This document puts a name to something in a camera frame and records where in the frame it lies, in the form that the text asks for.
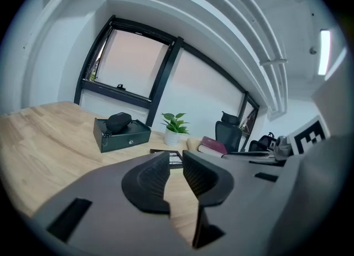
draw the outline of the wooden desk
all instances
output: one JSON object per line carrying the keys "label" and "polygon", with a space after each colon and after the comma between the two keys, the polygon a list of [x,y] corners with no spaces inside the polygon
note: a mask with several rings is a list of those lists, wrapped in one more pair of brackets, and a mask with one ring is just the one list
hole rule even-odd
{"label": "wooden desk", "polygon": [[[101,118],[70,102],[23,109],[0,120],[0,159],[6,190],[15,207],[31,216],[41,204],[83,174],[101,166],[149,154],[150,149],[187,149],[186,138],[175,147],[152,132],[149,143],[100,153],[93,121]],[[171,170],[164,199],[171,221],[191,243],[198,201],[181,169]]]}

